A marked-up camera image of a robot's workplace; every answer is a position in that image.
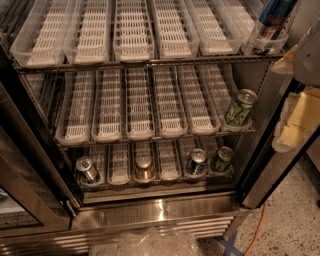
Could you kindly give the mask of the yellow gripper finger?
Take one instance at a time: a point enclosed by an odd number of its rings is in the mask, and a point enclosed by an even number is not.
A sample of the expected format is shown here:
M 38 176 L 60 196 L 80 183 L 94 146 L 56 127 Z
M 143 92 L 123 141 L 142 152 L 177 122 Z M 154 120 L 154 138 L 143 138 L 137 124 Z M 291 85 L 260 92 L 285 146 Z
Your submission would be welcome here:
M 293 74 L 293 62 L 298 45 L 294 45 L 281 59 L 271 67 L 271 71 L 282 75 Z
M 290 93 L 276 124 L 272 147 L 286 153 L 301 147 L 320 125 L 320 89 L 307 87 Z

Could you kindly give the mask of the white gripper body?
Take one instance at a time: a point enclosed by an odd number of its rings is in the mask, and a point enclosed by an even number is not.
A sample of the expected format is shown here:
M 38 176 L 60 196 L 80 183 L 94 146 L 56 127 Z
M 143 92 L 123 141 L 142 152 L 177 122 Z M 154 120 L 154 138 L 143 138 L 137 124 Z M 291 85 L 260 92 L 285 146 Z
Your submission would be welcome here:
M 320 13 L 298 43 L 293 75 L 305 85 L 320 86 Z

